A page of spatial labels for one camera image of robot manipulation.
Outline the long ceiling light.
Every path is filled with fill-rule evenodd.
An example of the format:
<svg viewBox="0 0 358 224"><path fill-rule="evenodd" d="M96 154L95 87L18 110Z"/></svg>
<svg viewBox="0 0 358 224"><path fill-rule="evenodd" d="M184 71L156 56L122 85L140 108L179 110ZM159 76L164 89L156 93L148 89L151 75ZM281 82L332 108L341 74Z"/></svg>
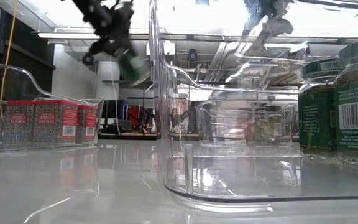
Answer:
<svg viewBox="0 0 358 224"><path fill-rule="evenodd" d="M67 33L67 32L37 32L40 38L43 39L62 39L62 40L96 40L99 38L94 33ZM148 34L129 34L131 40L147 40Z"/></svg>

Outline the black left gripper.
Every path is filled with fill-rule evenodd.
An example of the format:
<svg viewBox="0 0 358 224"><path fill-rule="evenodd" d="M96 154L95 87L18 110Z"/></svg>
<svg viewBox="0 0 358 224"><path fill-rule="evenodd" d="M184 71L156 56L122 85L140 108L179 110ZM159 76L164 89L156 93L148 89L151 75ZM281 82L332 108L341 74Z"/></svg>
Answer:
<svg viewBox="0 0 358 224"><path fill-rule="evenodd" d="M119 9L116 9L116 6L117 3L108 8L99 2L93 2L89 6L89 22L95 29L94 33L99 36L99 40L89 48L89 54L106 52L114 55L118 50L128 50L135 54L129 40L129 28L134 14L133 3L125 2Z"/></svg>

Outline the white cylindrical tank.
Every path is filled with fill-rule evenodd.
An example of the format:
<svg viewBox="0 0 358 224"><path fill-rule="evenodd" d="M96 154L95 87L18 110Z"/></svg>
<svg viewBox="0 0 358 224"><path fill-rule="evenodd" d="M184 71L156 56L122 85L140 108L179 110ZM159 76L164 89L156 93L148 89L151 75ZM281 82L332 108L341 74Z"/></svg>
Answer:
<svg viewBox="0 0 358 224"><path fill-rule="evenodd" d="M117 62L102 61L97 67L97 90L98 98L104 97L105 100L116 100L119 96L120 68Z"/></svg>

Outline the black lid jar red spice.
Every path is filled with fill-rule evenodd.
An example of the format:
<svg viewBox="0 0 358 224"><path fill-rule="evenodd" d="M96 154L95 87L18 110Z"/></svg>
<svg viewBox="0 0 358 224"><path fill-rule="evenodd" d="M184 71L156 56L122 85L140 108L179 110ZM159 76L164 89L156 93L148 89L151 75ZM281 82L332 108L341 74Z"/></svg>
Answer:
<svg viewBox="0 0 358 224"><path fill-rule="evenodd" d="M247 142L252 142L255 139L255 119L254 111L252 109L247 111L245 118L244 137Z"/></svg>

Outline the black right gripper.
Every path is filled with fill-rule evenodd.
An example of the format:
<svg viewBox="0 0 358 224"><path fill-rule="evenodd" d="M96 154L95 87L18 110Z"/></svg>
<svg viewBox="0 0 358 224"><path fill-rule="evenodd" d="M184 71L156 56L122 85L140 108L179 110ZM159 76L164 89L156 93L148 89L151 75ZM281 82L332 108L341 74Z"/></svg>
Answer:
<svg viewBox="0 0 358 224"><path fill-rule="evenodd" d="M259 23L260 32L257 36L257 42L265 42L271 37L281 34L291 34L294 30L292 23L283 18L267 18Z"/></svg>

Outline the black lid jar brown spice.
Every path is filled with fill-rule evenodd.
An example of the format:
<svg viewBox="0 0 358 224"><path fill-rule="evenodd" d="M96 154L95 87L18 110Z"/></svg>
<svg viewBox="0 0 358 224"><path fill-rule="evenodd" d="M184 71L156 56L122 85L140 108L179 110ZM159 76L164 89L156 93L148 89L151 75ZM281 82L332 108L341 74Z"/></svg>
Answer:
<svg viewBox="0 0 358 224"><path fill-rule="evenodd" d="M255 112L255 140L257 142L273 143L274 135L269 114L265 110Z"/></svg>

